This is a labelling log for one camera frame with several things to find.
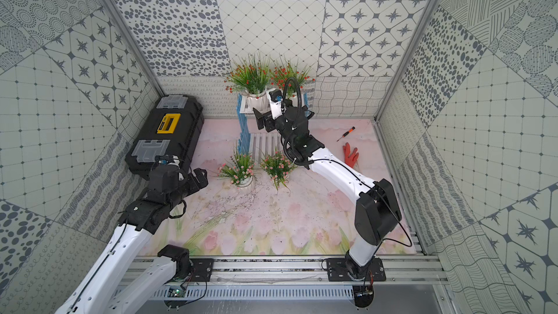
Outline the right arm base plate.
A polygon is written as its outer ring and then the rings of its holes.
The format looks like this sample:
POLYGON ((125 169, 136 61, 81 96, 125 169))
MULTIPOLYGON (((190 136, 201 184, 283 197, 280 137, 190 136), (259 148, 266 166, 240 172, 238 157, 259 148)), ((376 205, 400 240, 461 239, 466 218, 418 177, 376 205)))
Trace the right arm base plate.
POLYGON ((375 257, 367 265, 359 266, 352 260, 342 258, 327 258, 323 264, 330 282, 343 281, 386 281, 383 262, 375 257))

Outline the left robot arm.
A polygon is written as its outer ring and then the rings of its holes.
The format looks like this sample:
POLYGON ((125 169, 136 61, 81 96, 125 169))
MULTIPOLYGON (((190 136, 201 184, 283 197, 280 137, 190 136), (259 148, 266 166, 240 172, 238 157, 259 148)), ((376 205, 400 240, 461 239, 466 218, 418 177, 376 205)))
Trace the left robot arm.
POLYGON ((121 214, 118 225, 92 269, 58 313, 136 313, 164 284, 194 279, 188 249, 166 245, 147 270, 122 292, 116 289, 135 257, 155 235, 171 211, 186 197, 208 185, 207 171, 186 172, 176 157, 159 158, 149 174, 148 187, 121 214))

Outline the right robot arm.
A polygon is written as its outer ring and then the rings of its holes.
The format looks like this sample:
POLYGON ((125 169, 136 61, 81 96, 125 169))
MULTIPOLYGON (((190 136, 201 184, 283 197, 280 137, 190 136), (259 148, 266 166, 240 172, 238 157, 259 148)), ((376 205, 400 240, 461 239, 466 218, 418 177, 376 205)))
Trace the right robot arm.
POLYGON ((356 280, 365 277, 380 246, 403 218, 392 183, 366 177, 340 161, 308 129, 306 106, 260 113, 254 109, 259 129, 277 131, 283 153, 292 164, 325 177, 355 205, 357 237, 345 256, 346 267, 356 280))

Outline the pink flower pot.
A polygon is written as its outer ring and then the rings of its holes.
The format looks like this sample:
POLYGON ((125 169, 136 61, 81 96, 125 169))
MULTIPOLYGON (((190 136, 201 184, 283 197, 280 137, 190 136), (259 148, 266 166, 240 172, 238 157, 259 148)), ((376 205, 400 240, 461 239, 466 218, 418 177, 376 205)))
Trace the pink flower pot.
POLYGON ((278 190, 281 185, 286 186, 289 175, 296 166, 283 152, 276 151, 274 154, 265 155, 260 161, 260 167, 278 190))
POLYGON ((236 151, 230 161, 219 168, 218 177, 229 180, 237 188, 247 187, 254 178, 254 163, 250 154, 236 151))

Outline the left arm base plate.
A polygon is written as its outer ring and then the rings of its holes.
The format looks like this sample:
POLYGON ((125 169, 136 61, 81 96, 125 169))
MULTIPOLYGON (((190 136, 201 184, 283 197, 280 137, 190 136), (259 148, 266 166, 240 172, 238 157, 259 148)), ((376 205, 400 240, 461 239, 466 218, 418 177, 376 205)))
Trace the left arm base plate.
POLYGON ((194 258, 177 262, 177 271, 174 281, 209 282, 215 259, 194 258))

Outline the red flower pot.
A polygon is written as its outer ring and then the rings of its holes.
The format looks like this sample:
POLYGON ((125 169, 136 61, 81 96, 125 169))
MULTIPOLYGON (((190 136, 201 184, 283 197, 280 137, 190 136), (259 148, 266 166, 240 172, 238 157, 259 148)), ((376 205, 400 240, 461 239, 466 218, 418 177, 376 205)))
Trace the red flower pot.
POLYGON ((301 92, 306 84, 315 81, 314 75, 307 66, 298 66, 290 60, 282 59, 273 67, 270 85, 279 89, 286 88, 288 98, 296 96, 296 91, 301 92))
POLYGON ((269 111, 266 91, 271 84, 270 61, 260 54, 249 54, 235 62, 225 79, 226 90, 239 93, 246 98, 250 110, 260 113, 269 111))

